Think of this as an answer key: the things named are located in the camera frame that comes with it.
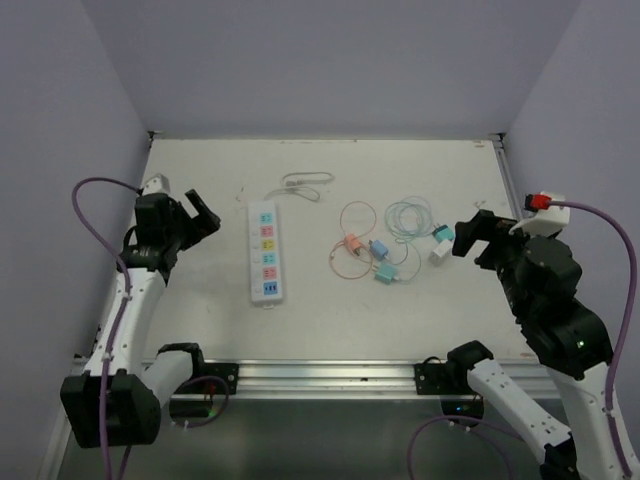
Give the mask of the teal charger plug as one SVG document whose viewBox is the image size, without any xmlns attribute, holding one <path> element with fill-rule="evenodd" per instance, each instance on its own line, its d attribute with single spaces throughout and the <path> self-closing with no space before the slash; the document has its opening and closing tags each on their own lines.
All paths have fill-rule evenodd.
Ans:
<svg viewBox="0 0 640 480">
<path fill-rule="evenodd" d="M 433 230 L 432 235 L 438 243 L 453 242 L 455 239 L 455 233 L 448 225 L 439 225 Z"/>
</svg>

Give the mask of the white 80W charger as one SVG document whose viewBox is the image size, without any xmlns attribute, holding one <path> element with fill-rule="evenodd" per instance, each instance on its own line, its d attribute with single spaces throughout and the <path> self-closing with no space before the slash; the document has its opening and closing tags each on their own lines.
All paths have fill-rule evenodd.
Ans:
<svg viewBox="0 0 640 480">
<path fill-rule="evenodd" d="M 439 266 L 445 262 L 452 253 L 453 243 L 450 240 L 441 241 L 430 253 L 429 262 L 434 266 Z"/>
</svg>

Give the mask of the white power strip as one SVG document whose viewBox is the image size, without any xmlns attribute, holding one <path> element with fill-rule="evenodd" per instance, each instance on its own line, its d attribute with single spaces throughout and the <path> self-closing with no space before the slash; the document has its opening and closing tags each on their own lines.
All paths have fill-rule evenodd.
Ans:
<svg viewBox="0 0 640 480">
<path fill-rule="evenodd" d="M 272 308 L 285 293 L 278 208 L 273 200 L 254 201 L 247 213 L 251 303 Z"/>
</svg>

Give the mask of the green charger plug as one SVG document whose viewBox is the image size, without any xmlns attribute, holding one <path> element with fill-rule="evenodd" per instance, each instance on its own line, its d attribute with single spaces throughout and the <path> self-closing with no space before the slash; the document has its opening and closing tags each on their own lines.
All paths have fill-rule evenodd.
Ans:
<svg viewBox="0 0 640 480">
<path fill-rule="evenodd" d="M 373 266 L 374 279 L 385 285 L 390 285 L 398 281 L 398 269 L 389 263 L 379 263 Z"/>
</svg>

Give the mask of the blue charger plug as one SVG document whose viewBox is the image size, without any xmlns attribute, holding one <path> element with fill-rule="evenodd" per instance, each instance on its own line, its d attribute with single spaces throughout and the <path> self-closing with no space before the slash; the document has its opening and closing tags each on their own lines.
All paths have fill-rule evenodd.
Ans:
<svg viewBox="0 0 640 480">
<path fill-rule="evenodd" d="M 373 240 L 369 242 L 369 251 L 371 255 L 377 261 L 386 261 L 389 257 L 388 247 L 380 240 Z"/>
</svg>

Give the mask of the orange charger plug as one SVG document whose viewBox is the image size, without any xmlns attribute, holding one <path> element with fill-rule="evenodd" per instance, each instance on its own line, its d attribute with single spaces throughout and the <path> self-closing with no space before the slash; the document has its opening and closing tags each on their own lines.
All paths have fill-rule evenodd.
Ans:
<svg viewBox="0 0 640 480">
<path fill-rule="evenodd" d="M 343 245 L 355 257 L 359 257 L 361 251 L 365 249 L 365 246 L 355 234 L 347 234 L 343 239 Z"/>
</svg>

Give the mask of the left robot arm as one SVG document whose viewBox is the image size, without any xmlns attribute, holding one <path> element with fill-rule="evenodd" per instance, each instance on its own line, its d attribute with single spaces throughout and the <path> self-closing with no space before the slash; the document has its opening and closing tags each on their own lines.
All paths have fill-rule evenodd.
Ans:
<svg viewBox="0 0 640 480">
<path fill-rule="evenodd" d="M 196 343 L 163 345 L 144 366 L 152 316 L 168 287 L 179 253 L 216 233 L 221 219 L 195 190 L 185 197 L 196 214 L 162 190 L 138 190 L 134 224 L 116 260 L 111 310 L 84 369 L 66 377 L 60 398 L 78 445 L 85 449 L 149 445 L 159 433 L 161 410 L 180 388 L 193 393 L 208 379 Z"/>
</svg>

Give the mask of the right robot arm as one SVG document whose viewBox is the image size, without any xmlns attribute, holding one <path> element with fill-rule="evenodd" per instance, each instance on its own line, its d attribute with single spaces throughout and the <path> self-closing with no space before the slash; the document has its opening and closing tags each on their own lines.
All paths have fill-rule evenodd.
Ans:
<svg viewBox="0 0 640 480">
<path fill-rule="evenodd" d="M 544 410 L 480 342 L 447 355 L 445 379 L 488 400 L 530 448 L 544 479 L 636 479 L 635 454 L 609 380 L 614 349 L 603 321 L 575 297 L 581 266 L 558 240 L 569 210 L 521 221 L 480 210 L 455 226 L 453 254 L 486 242 L 475 264 L 496 273 L 527 345 L 559 393 L 567 420 Z"/>
</svg>

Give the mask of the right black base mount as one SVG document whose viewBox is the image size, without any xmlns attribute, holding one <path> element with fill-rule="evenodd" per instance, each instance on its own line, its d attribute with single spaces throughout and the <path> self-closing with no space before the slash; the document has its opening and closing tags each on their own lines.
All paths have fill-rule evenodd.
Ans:
<svg viewBox="0 0 640 480">
<path fill-rule="evenodd" d="M 439 357 L 430 356 L 413 365 L 417 395 L 449 395 L 453 391 L 445 364 Z"/>
</svg>

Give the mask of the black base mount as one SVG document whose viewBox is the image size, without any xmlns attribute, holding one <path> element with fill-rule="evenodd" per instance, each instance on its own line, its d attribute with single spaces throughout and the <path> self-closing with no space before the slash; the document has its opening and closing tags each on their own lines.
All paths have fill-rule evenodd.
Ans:
<svg viewBox="0 0 640 480">
<path fill-rule="evenodd" d="M 445 364 L 439 357 L 430 356 L 413 365 L 417 395 L 449 395 L 453 391 Z"/>
<path fill-rule="evenodd" d="M 206 362 L 201 370 L 201 375 L 205 377 L 217 377 L 218 381 L 206 380 L 203 393 L 206 397 L 212 398 L 215 395 L 225 395 L 224 383 L 229 391 L 229 395 L 235 395 L 239 381 L 240 365 L 230 362 Z"/>
</svg>

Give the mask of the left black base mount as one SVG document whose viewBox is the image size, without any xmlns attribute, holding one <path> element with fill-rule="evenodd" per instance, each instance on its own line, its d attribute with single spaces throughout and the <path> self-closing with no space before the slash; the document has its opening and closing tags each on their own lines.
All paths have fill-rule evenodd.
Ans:
<svg viewBox="0 0 640 480">
<path fill-rule="evenodd" d="M 217 377 L 218 381 L 206 380 L 203 393 L 206 397 L 212 398 L 215 395 L 225 395 L 224 383 L 229 391 L 229 395 L 235 395 L 239 381 L 240 365 L 230 362 L 206 362 L 201 370 L 201 375 L 205 377 Z"/>
</svg>

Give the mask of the aluminium rail frame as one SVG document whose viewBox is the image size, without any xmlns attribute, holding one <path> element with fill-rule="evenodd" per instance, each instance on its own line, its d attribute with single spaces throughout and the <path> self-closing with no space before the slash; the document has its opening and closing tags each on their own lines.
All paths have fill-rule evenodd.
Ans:
<svg viewBox="0 0 640 480">
<path fill-rule="evenodd" d="M 416 360 L 232 360 L 240 365 L 235 396 L 243 400 L 426 400 L 414 384 Z"/>
</svg>

